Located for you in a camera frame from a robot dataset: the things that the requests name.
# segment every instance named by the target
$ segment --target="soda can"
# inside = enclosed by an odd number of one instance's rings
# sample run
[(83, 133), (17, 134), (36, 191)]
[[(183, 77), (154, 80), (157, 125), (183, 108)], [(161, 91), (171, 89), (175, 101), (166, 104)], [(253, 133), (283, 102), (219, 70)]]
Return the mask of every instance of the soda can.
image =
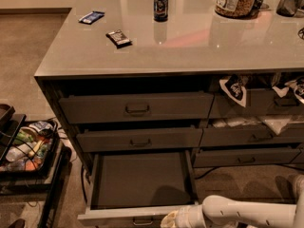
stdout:
[(168, 19), (169, 0), (154, 0), (154, 20), (161, 22)]

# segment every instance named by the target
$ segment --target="cabinet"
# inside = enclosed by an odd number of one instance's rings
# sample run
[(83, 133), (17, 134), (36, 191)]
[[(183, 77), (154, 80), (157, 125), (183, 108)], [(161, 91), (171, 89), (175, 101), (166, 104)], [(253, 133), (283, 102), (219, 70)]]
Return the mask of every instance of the cabinet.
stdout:
[[(280, 17), (279, 0), (268, 1), (270, 10), (239, 21), (215, 14), (216, 0), (169, 0), (168, 21), (156, 23), (152, 0), (78, 0), (35, 79), (93, 179), (83, 224), (158, 225), (196, 205), (193, 168), (303, 160), (302, 124), (280, 136), (265, 125), (212, 126), (220, 118), (303, 115), (293, 92), (279, 98), (269, 86), (248, 87), (242, 107), (219, 88), (226, 75), (304, 73), (297, 36), (304, 24)], [(101, 4), (104, 18), (77, 22)], [(117, 28), (132, 46), (116, 49), (106, 38)], [(120, 181), (127, 199), (122, 187), (115, 191)], [(168, 190), (167, 199), (152, 195)]]

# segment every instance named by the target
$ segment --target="countertop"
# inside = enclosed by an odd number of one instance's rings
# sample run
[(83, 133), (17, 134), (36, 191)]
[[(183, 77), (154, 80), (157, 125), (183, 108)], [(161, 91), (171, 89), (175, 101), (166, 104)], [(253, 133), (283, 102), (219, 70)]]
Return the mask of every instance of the countertop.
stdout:
[[(278, 2), (264, 0), (269, 8), (255, 18), (230, 19), (215, 13), (216, 0), (169, 0), (160, 23), (153, 0), (78, 0), (35, 76), (303, 71), (304, 20), (276, 14)], [(105, 16), (78, 23), (93, 10)], [(117, 49), (105, 36), (117, 29), (132, 46)]]

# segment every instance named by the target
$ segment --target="floor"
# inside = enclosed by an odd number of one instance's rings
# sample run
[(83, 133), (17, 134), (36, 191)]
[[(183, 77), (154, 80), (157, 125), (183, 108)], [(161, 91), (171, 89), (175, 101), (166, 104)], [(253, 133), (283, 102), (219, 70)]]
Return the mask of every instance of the floor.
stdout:
[[(28, 120), (53, 117), (53, 112), (39, 89), (33, 74), (65, 22), (66, 14), (0, 15), (0, 103), (13, 105), (16, 113), (27, 114)], [(81, 185), (81, 162), (72, 151), (69, 165), (64, 169), (61, 196), (50, 219), (55, 228), (82, 228), (78, 214), (86, 209)], [(221, 167), (195, 170), (199, 199), (211, 194), (236, 200), (294, 203), (291, 182), (298, 173), (295, 167), (261, 165)], [(30, 196), (0, 196), (0, 228), (7, 228), (18, 218), (26, 227), (37, 227), (44, 205), (39, 194)]]

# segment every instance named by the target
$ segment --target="white robotic arm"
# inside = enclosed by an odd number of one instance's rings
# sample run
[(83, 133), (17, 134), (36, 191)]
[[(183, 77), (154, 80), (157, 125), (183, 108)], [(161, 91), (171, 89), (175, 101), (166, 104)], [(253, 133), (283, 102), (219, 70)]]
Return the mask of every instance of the white robotic arm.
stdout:
[(209, 196), (202, 205), (189, 205), (171, 212), (162, 220), (161, 228), (237, 228), (239, 222), (257, 228), (303, 228), (304, 193), (297, 205)]

